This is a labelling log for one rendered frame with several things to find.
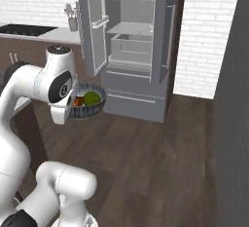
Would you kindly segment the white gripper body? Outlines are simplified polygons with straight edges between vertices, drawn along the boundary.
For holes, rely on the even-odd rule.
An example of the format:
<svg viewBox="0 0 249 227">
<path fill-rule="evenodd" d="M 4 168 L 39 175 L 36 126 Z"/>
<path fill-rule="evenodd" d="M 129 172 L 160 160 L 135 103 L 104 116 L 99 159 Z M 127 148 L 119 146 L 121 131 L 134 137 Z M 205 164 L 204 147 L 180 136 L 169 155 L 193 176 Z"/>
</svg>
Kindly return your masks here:
<svg viewBox="0 0 249 227">
<path fill-rule="evenodd" d="M 70 105 L 52 105 L 51 115 L 53 122 L 57 125 L 64 125 L 71 111 Z"/>
</svg>

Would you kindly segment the blue patterned bowl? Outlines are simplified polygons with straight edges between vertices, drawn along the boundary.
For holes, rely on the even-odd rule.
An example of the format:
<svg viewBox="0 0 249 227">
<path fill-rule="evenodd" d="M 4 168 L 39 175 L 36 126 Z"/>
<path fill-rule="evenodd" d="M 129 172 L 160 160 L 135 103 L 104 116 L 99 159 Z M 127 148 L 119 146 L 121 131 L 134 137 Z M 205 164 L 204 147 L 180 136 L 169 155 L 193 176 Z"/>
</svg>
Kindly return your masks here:
<svg viewBox="0 0 249 227">
<path fill-rule="evenodd" d="M 90 82 L 80 81 L 78 83 L 78 96 L 84 97 L 87 92 L 96 92 L 100 95 L 100 101 L 93 105 L 72 106 L 69 114 L 70 118 L 85 120 L 99 113 L 106 102 L 107 93 L 100 85 Z"/>
</svg>

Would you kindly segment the green lime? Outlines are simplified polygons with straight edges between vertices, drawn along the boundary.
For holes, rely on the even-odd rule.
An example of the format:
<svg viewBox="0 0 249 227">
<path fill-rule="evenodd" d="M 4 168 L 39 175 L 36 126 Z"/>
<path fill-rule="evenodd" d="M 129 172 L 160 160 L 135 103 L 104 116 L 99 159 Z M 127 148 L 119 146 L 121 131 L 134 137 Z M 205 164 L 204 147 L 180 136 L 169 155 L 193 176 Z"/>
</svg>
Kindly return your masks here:
<svg viewBox="0 0 249 227">
<path fill-rule="evenodd" d="M 84 105 L 93 105 L 100 101 L 100 95 L 96 92 L 87 92 L 84 95 Z"/>
</svg>

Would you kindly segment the grey fridge freezer drawer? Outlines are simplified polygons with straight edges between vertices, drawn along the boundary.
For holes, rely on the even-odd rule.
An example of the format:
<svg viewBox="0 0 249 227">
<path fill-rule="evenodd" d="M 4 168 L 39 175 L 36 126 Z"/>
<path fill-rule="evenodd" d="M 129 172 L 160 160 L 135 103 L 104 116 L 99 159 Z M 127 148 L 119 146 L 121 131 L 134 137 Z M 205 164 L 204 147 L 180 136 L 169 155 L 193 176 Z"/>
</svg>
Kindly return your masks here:
<svg viewBox="0 0 249 227">
<path fill-rule="evenodd" d="M 110 114 L 162 123 L 165 115 L 165 99 L 108 90 L 104 111 Z"/>
</svg>

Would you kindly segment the grey fridge door with bin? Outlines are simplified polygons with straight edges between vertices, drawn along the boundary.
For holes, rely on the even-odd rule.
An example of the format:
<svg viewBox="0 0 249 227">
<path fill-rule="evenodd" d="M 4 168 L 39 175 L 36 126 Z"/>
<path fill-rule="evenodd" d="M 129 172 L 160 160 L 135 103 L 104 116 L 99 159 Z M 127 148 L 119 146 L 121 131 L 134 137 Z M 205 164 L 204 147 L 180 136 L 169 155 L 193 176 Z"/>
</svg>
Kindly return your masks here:
<svg viewBox="0 0 249 227">
<path fill-rule="evenodd" d="M 81 40 L 89 76 L 96 76 L 107 64 L 105 0 L 79 0 Z"/>
</svg>

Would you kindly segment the grey fridge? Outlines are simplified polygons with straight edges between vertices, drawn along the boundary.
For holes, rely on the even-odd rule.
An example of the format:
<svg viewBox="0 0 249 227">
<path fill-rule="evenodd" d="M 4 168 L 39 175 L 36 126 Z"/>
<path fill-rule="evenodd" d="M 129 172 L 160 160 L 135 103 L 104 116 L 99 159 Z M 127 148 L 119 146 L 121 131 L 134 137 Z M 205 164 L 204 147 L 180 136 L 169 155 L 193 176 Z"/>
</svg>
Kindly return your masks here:
<svg viewBox="0 0 249 227">
<path fill-rule="evenodd" d="M 166 103 L 168 71 L 159 84 L 151 83 L 152 54 L 149 64 L 112 59 L 111 39 L 117 35 L 108 33 L 108 30 L 120 22 L 149 23 L 153 29 L 155 18 L 155 1 L 125 1 L 105 0 L 106 15 L 109 22 L 106 24 L 106 51 L 107 64 L 96 75 L 101 79 L 101 85 L 108 90 L 163 97 Z"/>
</svg>

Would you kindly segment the grey fridge crisper drawer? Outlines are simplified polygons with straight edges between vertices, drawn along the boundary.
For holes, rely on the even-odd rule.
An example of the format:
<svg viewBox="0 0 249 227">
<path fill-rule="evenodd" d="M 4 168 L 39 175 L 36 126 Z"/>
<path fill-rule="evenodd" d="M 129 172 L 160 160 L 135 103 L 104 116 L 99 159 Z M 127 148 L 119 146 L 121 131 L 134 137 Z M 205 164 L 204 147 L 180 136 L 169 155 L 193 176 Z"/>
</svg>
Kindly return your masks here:
<svg viewBox="0 0 249 227">
<path fill-rule="evenodd" d="M 151 53 L 151 36 L 117 34 L 111 39 L 112 59 L 149 64 Z"/>
</svg>

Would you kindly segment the dark brown fridge surround panel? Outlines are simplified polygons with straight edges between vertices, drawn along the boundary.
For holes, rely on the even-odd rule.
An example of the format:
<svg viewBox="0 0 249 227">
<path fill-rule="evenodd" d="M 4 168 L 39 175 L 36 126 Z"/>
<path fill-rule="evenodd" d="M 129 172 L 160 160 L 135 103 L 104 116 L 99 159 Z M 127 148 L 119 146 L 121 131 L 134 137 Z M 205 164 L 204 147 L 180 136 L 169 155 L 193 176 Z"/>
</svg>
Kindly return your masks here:
<svg viewBox="0 0 249 227">
<path fill-rule="evenodd" d="M 185 0 L 176 0 L 172 47 L 171 47 L 170 63 L 169 63 L 168 76 L 167 76 L 168 81 L 167 81 L 167 90 L 166 90 L 165 111 L 168 111 L 171 97 L 173 95 L 173 87 L 174 87 L 176 64 L 177 64 L 178 49 L 179 49 L 179 42 L 180 42 L 184 2 Z"/>
</svg>

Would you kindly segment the dark brown counter cabinet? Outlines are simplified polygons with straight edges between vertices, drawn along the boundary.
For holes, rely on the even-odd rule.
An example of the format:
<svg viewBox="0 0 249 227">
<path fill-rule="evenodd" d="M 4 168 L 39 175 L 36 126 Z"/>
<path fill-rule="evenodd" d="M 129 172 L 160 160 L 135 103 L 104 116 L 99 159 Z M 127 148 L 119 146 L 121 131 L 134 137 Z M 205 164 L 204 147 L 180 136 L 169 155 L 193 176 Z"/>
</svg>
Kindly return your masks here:
<svg viewBox="0 0 249 227">
<path fill-rule="evenodd" d="M 48 160 L 48 156 L 32 102 L 25 105 L 14 116 L 14 126 L 18 136 L 30 152 L 30 167 L 32 172 L 36 173 L 39 166 Z"/>
</svg>

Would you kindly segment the dark brown base cupboards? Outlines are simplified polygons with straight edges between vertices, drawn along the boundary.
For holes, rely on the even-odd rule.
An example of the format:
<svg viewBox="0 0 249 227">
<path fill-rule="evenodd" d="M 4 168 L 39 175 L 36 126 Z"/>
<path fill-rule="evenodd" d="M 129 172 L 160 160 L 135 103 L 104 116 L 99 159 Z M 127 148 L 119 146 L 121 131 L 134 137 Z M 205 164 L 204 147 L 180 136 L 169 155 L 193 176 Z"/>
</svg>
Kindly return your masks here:
<svg viewBox="0 0 249 227">
<path fill-rule="evenodd" d="M 29 62 L 33 65 L 44 67 L 46 64 L 46 48 L 53 42 L 24 40 L 15 38 L 0 38 L 0 73 L 12 64 L 9 53 L 18 54 L 18 60 Z"/>
</svg>

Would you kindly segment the grey utensil pot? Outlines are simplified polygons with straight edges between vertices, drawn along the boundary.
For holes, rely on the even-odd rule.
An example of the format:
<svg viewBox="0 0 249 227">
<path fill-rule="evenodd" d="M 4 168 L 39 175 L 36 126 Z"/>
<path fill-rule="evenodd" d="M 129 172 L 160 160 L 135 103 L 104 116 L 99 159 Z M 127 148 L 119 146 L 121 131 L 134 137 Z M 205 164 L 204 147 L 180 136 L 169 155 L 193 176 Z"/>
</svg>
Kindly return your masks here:
<svg viewBox="0 0 249 227">
<path fill-rule="evenodd" d="M 76 18 L 71 18 L 68 20 L 69 28 L 71 31 L 77 31 L 78 30 L 78 21 Z"/>
</svg>

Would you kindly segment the black hob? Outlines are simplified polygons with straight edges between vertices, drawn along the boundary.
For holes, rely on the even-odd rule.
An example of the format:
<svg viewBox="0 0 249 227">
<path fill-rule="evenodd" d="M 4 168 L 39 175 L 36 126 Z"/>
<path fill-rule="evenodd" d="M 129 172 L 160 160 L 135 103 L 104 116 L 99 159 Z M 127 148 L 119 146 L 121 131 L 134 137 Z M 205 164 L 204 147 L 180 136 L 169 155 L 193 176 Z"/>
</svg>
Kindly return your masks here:
<svg viewBox="0 0 249 227">
<path fill-rule="evenodd" d="M 51 26 L 27 25 L 27 24 L 6 24 L 0 26 L 0 33 L 23 36 L 40 36 L 53 30 Z"/>
</svg>

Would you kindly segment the pale kitchen utensils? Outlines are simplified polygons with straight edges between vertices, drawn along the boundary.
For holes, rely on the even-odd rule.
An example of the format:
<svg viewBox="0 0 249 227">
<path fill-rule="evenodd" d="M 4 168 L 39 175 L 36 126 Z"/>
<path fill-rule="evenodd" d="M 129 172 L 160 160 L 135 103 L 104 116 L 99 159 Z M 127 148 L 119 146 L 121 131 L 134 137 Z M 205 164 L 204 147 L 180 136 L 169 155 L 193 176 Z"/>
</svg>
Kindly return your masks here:
<svg viewBox="0 0 249 227">
<path fill-rule="evenodd" d="M 70 4 L 66 4 L 64 13 L 69 19 L 75 19 L 77 17 L 77 8 L 73 8 Z"/>
</svg>

